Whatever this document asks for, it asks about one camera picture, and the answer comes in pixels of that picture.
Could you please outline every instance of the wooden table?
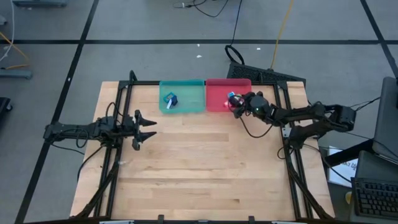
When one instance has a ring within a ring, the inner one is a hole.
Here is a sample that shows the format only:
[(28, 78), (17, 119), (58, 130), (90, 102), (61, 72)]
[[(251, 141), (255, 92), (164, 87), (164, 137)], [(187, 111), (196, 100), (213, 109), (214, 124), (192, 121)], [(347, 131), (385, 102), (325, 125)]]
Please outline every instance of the wooden table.
[[(117, 86), (118, 82), (103, 82), (94, 119), (104, 116), (116, 98)], [(293, 108), (307, 106), (303, 83), (288, 82), (288, 88)], [(252, 90), (262, 91), (275, 104), (272, 86)], [(131, 138), (124, 140), (112, 219), (156, 220), (160, 214), (166, 220), (248, 220), (250, 215), (256, 220), (295, 219), (286, 164), (277, 158), (282, 147), (280, 128), (254, 139), (231, 113), (166, 115), (158, 103), (159, 86), (133, 86), (129, 113), (139, 109), (145, 119), (156, 121), (157, 125), (142, 131), (157, 134), (140, 151), (133, 150)], [(255, 135), (269, 127), (252, 116), (243, 119)], [(317, 147), (313, 139), (306, 144)], [(90, 141), (85, 159), (98, 147), (99, 142)], [(81, 171), (71, 215), (80, 212), (98, 188), (104, 152)], [(301, 153), (309, 191), (334, 216), (319, 152), (305, 146)], [(304, 216), (299, 188), (297, 192)], [(106, 192), (102, 215), (107, 198)]]

